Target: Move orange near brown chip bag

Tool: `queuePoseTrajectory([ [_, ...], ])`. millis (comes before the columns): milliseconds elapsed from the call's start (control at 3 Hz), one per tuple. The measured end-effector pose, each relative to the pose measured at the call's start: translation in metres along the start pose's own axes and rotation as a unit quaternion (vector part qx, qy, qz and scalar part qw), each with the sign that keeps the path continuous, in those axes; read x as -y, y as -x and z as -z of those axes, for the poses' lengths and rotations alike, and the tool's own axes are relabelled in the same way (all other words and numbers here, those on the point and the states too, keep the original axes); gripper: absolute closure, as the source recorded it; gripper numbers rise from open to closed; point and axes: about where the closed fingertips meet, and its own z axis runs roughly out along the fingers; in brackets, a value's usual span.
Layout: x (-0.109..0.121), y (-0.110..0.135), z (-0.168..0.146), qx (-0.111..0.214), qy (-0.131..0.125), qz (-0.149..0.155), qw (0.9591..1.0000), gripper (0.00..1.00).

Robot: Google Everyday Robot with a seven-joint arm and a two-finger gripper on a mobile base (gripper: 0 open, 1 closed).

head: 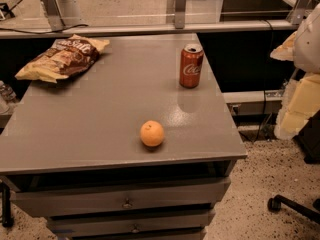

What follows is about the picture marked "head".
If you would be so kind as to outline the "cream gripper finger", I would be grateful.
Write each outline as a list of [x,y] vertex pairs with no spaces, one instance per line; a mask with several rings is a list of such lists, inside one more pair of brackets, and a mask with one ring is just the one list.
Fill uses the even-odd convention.
[[278,139],[290,140],[320,110],[320,74],[307,73],[299,81],[291,79],[281,104],[274,134]]
[[270,53],[270,57],[280,61],[292,61],[295,37],[296,32],[293,32],[281,45]]

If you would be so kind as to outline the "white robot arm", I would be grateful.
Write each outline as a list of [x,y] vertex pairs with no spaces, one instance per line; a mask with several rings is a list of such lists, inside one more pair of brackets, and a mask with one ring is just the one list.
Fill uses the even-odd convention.
[[320,110],[320,5],[270,57],[292,61],[297,69],[305,72],[300,80],[291,79],[286,85],[276,119],[275,136],[289,140]]

